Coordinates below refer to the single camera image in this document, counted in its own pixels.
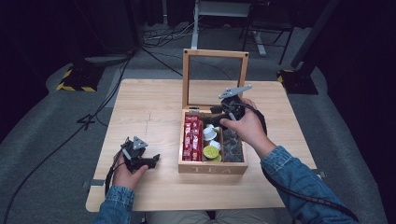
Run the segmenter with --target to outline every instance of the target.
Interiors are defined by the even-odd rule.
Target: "denim jacket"
[[[283,187],[303,195],[343,205],[341,200],[316,174],[301,163],[299,159],[293,158],[281,146],[276,147],[262,159],[261,165],[262,169]],[[351,217],[335,209],[316,203],[308,203],[289,196],[283,191],[278,193],[290,215],[303,223],[356,223]],[[132,190],[112,186],[93,223],[130,223],[133,203],[134,192]]]

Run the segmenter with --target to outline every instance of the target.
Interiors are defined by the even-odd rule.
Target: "black tripod base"
[[[56,90],[97,91],[97,86],[104,71],[104,67],[86,66],[84,68],[76,68],[70,66]]]
[[[311,76],[302,76],[299,71],[280,70],[276,73],[276,77],[282,83],[286,93],[318,95],[318,90]]]

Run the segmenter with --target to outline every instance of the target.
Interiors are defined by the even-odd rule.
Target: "person's left hand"
[[[125,163],[125,160],[121,152],[119,159],[117,160],[115,165],[115,167],[118,168],[114,171],[113,185],[125,187],[127,189],[135,189],[140,177],[142,177],[142,175],[147,171],[149,167],[147,165],[144,165],[140,167],[139,170],[131,173],[126,167],[126,164],[123,163]]]

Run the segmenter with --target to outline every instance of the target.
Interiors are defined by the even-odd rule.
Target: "gray floor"
[[[240,50],[242,41],[237,38],[239,32],[239,29],[234,28],[205,29],[200,33],[199,48]],[[256,47],[249,45],[247,79],[276,80],[276,71],[290,69],[294,54],[308,34],[308,29],[295,31],[282,65],[277,64],[281,48],[268,47],[268,55],[260,57]],[[264,42],[270,42],[273,35],[263,34],[262,38]],[[156,52],[156,57],[181,72],[182,61],[179,57],[182,56],[182,50],[190,45],[191,36],[187,35],[163,47],[147,50]],[[201,66],[208,74],[221,76],[225,72],[232,75],[227,64],[210,60],[205,63],[211,64]],[[56,91],[68,66],[66,64],[49,77],[49,95],[21,119],[0,146],[1,217],[16,187],[78,129],[78,119],[96,111],[120,75],[119,65],[108,67],[99,83],[98,92]],[[132,58],[125,76],[181,78],[143,50],[139,50]],[[326,93],[326,80],[318,69],[312,78],[319,95],[289,95],[289,99],[317,167],[328,175],[324,181],[357,214],[361,223],[387,223],[376,183],[349,129]],[[110,102],[99,113],[98,118],[103,123],[109,122],[113,104],[114,101]],[[90,222],[95,214],[85,209],[88,193],[81,185],[83,181],[92,179],[105,135],[106,126],[96,122],[87,131],[77,133],[44,162],[16,196],[8,223]],[[291,222],[285,209],[276,211],[280,223]],[[142,213],[136,213],[133,223],[139,223],[142,216]]]

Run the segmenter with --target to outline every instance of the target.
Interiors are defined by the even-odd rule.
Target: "hand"
[[[142,177],[142,175],[147,171],[149,167],[147,165],[144,165],[140,167],[139,170],[134,171],[134,173],[132,174],[124,163],[125,159],[121,152],[119,159],[117,160],[115,165],[115,167],[118,168],[114,171],[113,185],[122,186],[127,189],[135,189],[140,177]]]
[[[242,99],[242,102],[257,109],[257,106],[249,99]],[[243,141],[256,150],[260,159],[276,147],[262,129],[259,118],[250,109],[245,108],[245,115],[240,120],[221,119],[220,124],[235,131]]]

